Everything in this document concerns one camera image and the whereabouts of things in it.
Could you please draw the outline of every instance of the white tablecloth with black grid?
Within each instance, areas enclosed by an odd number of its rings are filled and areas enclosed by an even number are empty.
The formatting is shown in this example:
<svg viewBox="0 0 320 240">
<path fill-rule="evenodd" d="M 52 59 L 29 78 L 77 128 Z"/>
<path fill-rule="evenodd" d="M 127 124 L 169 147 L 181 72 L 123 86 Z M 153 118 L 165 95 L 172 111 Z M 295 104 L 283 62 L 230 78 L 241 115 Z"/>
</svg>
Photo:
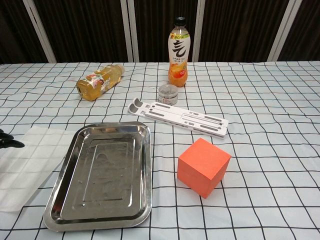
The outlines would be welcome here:
<svg viewBox="0 0 320 240">
<path fill-rule="evenodd" d="M 106 64 L 0 65 L 0 129 L 19 139 L 32 126 L 76 131 L 96 123 L 145 123 L 153 162 L 150 216 L 135 228 L 48 230 L 43 213 L 58 168 L 20 212 L 0 212 L 0 239 L 320 239 L 319 61 L 189 63 L 176 106 L 229 120 L 224 138 L 127 112 L 133 98 L 157 99 L 168 63 L 124 63 L 116 87 L 95 101 L 81 99 L 76 81 Z M 177 179 L 178 156 L 198 138 L 232 156 L 207 199 Z"/>
</svg>

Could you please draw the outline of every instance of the black bottle cap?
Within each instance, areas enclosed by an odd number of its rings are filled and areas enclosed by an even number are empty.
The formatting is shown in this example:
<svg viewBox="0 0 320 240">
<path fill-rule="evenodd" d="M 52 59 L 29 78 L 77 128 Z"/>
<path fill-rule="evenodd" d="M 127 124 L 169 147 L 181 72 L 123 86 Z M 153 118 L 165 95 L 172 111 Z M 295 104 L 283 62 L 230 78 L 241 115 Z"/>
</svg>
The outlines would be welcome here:
<svg viewBox="0 0 320 240">
<path fill-rule="evenodd" d="M 176 16 L 174 19 L 174 25 L 176 26 L 186 25 L 186 18 L 184 16 Z"/>
</svg>

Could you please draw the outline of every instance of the orange cube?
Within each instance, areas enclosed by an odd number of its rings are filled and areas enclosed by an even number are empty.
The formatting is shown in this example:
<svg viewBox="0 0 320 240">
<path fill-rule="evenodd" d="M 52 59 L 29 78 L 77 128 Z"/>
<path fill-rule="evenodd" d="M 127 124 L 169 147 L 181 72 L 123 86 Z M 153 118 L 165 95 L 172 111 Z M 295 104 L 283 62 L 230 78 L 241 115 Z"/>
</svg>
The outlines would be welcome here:
<svg viewBox="0 0 320 240">
<path fill-rule="evenodd" d="M 230 157 L 227 152 L 199 138 L 178 158 L 177 178 L 207 198 L 224 177 Z"/>
</svg>

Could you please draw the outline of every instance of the plastic bottle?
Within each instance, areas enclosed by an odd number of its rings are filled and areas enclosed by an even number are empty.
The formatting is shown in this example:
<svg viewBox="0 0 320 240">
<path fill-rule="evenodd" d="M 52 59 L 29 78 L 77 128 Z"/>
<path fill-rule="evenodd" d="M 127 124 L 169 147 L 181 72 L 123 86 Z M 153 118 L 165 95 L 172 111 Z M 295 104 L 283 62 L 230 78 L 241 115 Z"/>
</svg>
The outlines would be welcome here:
<svg viewBox="0 0 320 240">
<path fill-rule="evenodd" d="M 93 101 L 120 82 L 124 72 L 121 64 L 107 65 L 77 81 L 76 88 L 82 98 Z"/>
<path fill-rule="evenodd" d="M 185 17 L 176 17 L 175 28 L 171 31 L 168 39 L 170 67 L 168 79 L 172 85 L 182 87 L 188 78 L 187 61 L 190 49 L 190 35 Z"/>
</svg>

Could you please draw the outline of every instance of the translucent plastic sheet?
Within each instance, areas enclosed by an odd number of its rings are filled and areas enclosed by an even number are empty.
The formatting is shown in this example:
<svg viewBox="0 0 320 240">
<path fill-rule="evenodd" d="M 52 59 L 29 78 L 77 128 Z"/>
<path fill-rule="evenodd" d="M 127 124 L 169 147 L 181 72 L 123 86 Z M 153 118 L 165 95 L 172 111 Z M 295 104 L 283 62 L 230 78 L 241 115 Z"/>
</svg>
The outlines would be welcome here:
<svg viewBox="0 0 320 240">
<path fill-rule="evenodd" d="M 32 127 L 20 141 L 23 148 L 9 148 L 0 157 L 0 211 L 19 211 L 61 162 L 73 131 Z"/>
</svg>

